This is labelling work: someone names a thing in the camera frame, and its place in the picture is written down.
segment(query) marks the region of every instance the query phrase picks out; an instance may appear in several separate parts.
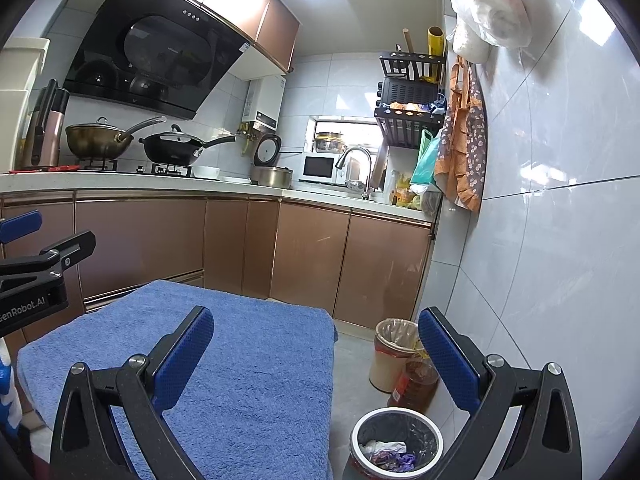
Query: apron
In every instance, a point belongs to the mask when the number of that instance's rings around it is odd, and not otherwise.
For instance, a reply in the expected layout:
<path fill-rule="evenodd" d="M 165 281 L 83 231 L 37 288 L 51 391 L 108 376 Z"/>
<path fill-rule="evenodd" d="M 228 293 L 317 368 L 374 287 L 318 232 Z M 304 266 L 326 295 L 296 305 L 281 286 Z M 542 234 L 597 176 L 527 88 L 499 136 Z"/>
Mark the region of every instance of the apron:
<path fill-rule="evenodd" d="M 449 201 L 478 212 L 486 173 L 486 120 L 476 67 L 458 56 L 449 86 L 434 180 Z"/>

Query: white countertop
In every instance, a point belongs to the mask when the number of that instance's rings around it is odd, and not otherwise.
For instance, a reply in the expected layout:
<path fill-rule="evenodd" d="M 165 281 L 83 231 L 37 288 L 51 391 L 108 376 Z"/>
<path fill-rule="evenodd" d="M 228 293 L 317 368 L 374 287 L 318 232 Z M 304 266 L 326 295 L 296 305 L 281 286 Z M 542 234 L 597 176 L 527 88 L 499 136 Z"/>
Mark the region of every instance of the white countertop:
<path fill-rule="evenodd" d="M 178 176 L 159 176 L 134 173 L 68 172 L 68 173 L 21 173 L 0 174 L 0 195 L 6 193 L 125 189 L 125 190 L 168 190 L 168 191 L 204 191 L 233 193 L 251 196 L 269 196 L 289 198 L 317 204 L 348 207 L 360 211 L 369 211 L 381 215 L 407 218 L 416 221 L 433 221 L 422 211 L 405 209 L 388 204 L 361 200 L 322 192 L 309 192 L 277 187 L 255 186 L 254 184 L 236 184 L 218 180 L 183 178 Z"/>

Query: ceiling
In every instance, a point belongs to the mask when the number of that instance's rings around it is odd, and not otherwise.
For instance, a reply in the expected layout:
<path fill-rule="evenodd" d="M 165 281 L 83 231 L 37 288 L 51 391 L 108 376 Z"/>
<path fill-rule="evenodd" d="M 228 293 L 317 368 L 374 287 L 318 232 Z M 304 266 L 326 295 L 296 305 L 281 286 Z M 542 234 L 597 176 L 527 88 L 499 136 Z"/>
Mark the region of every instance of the ceiling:
<path fill-rule="evenodd" d="M 282 1 L 302 24 L 295 56 L 394 50 L 404 47 L 403 28 L 424 52 L 427 29 L 442 22 L 442 0 Z"/>

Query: wok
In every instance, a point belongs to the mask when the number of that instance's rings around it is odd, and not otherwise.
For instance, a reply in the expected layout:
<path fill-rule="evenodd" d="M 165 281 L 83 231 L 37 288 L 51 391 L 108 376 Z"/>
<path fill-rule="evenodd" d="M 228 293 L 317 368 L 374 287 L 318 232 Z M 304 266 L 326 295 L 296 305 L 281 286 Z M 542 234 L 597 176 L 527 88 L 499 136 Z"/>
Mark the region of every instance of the wok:
<path fill-rule="evenodd" d="M 171 128 L 170 132 L 139 139 L 139 142 L 145 145 L 146 156 L 151 162 L 170 166 L 190 166 L 207 148 L 224 142 L 236 142 L 236 137 L 231 135 L 203 142 L 197 137 L 184 134 L 177 124 L 172 124 Z"/>
<path fill-rule="evenodd" d="M 95 123 L 74 124 L 66 128 L 66 143 L 77 158 L 94 158 L 115 160 L 122 155 L 131 144 L 133 134 L 142 128 L 164 123 L 166 117 L 154 117 L 128 130 L 111 126 L 100 121 L 107 119 L 100 117 Z"/>

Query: black wok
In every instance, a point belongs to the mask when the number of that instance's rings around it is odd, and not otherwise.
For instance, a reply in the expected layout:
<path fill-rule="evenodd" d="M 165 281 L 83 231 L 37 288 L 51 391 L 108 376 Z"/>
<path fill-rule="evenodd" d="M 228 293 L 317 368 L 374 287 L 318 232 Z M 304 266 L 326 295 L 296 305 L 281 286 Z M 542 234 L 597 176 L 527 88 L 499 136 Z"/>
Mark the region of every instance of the black wok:
<path fill-rule="evenodd" d="M 224 142 L 236 142 L 235 136 L 203 142 L 197 137 L 184 134 L 177 124 L 172 124 L 171 128 L 170 132 L 139 139 L 144 144 L 146 156 L 151 162 L 170 166 L 190 166 L 207 148 Z"/>

